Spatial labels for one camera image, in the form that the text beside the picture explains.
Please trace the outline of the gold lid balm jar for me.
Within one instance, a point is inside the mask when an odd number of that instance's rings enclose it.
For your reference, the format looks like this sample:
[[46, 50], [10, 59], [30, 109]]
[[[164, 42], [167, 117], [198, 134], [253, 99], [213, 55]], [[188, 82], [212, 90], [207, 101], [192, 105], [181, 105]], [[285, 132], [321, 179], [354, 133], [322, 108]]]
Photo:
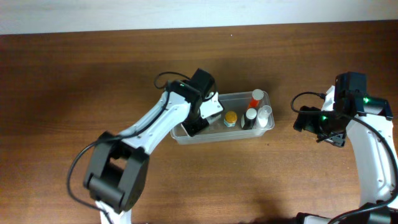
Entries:
[[238, 116], [234, 111], [228, 111], [224, 116], [224, 124], [228, 128], [234, 127], [236, 125], [237, 120]]

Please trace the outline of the clear plastic container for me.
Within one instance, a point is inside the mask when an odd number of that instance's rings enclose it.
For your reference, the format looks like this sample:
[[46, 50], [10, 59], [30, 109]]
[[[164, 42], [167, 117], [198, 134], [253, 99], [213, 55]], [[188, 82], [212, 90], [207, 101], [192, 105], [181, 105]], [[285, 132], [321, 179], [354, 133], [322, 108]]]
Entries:
[[249, 109], [249, 104], [253, 100], [251, 91], [222, 94], [218, 100], [224, 107], [224, 111], [210, 116], [207, 128], [191, 137], [182, 125], [178, 125], [171, 130], [170, 135], [181, 145], [199, 144], [260, 137], [275, 126], [269, 95], [266, 92], [263, 93], [263, 97], [256, 107], [257, 113], [266, 117], [266, 122], [259, 124], [259, 120], [256, 118], [254, 125], [249, 129], [243, 129], [242, 123], [244, 122], [244, 113]]

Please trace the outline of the black white-capped bottle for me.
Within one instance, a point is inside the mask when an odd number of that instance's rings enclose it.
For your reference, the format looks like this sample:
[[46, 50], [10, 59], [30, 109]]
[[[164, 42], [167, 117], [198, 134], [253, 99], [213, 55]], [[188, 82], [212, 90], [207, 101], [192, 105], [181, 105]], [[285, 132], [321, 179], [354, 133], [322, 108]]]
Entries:
[[257, 110], [249, 108], [241, 118], [241, 128], [243, 130], [252, 129], [257, 117]]

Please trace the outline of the white squeeze tube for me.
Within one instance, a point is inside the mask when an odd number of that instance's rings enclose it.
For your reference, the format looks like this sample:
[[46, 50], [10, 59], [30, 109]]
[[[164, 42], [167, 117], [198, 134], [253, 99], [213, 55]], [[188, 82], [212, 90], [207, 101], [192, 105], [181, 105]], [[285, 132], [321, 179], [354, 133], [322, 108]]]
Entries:
[[269, 122], [271, 113], [272, 108], [269, 105], [264, 105], [263, 107], [259, 108], [259, 110], [257, 111], [256, 122], [254, 123], [253, 128], [265, 128]]

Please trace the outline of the orange white-capped tube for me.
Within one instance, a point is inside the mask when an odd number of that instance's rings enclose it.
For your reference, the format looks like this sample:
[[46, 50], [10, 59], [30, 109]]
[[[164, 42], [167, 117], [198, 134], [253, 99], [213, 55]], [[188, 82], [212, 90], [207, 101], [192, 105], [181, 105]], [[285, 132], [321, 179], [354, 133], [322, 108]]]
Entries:
[[253, 90], [251, 95], [251, 100], [248, 104], [248, 109], [257, 108], [263, 97], [264, 97], [264, 92], [262, 90], [260, 89]]

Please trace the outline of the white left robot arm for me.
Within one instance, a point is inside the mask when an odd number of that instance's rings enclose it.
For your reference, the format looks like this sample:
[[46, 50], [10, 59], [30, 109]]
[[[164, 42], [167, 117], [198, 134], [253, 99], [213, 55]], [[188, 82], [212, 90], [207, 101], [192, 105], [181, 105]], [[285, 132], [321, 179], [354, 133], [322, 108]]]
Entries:
[[132, 207], [144, 190], [150, 155], [174, 127], [189, 136], [208, 127], [207, 117], [222, 111], [213, 80], [175, 80], [164, 86], [155, 106], [117, 135], [103, 133], [93, 148], [83, 186], [95, 201], [102, 223], [130, 223]]

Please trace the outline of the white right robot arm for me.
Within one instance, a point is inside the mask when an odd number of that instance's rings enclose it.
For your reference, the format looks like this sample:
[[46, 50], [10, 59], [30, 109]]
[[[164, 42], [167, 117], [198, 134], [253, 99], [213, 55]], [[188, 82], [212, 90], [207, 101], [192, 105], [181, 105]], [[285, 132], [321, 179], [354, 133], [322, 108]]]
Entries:
[[318, 141], [353, 147], [361, 187], [359, 208], [334, 218], [304, 214], [303, 223], [397, 223], [397, 154], [393, 123], [386, 100], [368, 95], [319, 94], [323, 108], [303, 106], [294, 128], [318, 136]]

